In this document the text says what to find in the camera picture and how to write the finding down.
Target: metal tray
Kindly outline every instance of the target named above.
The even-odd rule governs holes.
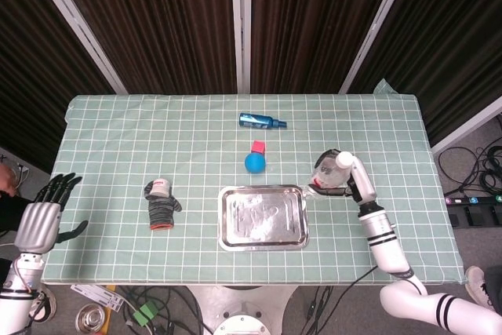
[[[218,195],[223,249],[287,250],[307,245],[305,198],[295,185],[231,186]]]

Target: brown curtain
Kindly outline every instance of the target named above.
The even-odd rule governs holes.
[[[52,0],[0,3],[0,146],[49,173],[70,100],[113,92]]]
[[[502,0],[396,0],[350,92],[418,97],[431,145],[502,96]]]
[[[253,0],[252,93],[337,93],[381,0]]]
[[[232,0],[74,0],[130,93],[235,93]]]

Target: grid tablecloth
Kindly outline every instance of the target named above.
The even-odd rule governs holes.
[[[238,125],[241,111],[287,129]],[[463,265],[417,99],[410,95],[78,96],[54,174],[75,172],[61,231],[86,232],[47,256],[49,283],[347,283],[371,266],[351,198],[308,199],[310,241],[302,250],[228,252],[217,241],[217,196],[228,185],[308,183],[327,149],[365,164],[409,262],[424,282],[462,282]],[[267,145],[265,173],[244,159]],[[183,206],[175,227],[151,231],[144,185],[166,178]],[[375,271],[363,282],[391,277]]]

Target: gray striped glove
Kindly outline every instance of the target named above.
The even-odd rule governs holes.
[[[160,231],[174,226],[173,211],[180,212],[181,204],[172,195],[168,198],[150,195],[154,182],[144,188],[144,197],[148,200],[148,214],[150,215],[150,229]]]

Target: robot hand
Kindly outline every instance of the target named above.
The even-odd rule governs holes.
[[[42,254],[55,243],[74,239],[85,230],[87,220],[73,231],[58,233],[61,213],[81,180],[74,173],[55,176],[24,210],[14,242],[21,255],[12,263],[0,292],[0,335],[27,331],[31,303],[38,296],[45,267]]]
[[[400,279],[380,291],[385,311],[398,318],[428,322],[458,335],[501,334],[502,317],[498,314],[448,294],[427,295],[425,286],[408,264],[385,209],[377,205],[377,193],[359,158],[354,157],[347,188],[329,186],[326,175],[336,168],[334,162],[339,153],[333,149],[322,154],[309,187],[321,195],[352,195],[358,203],[358,217],[376,264]]]

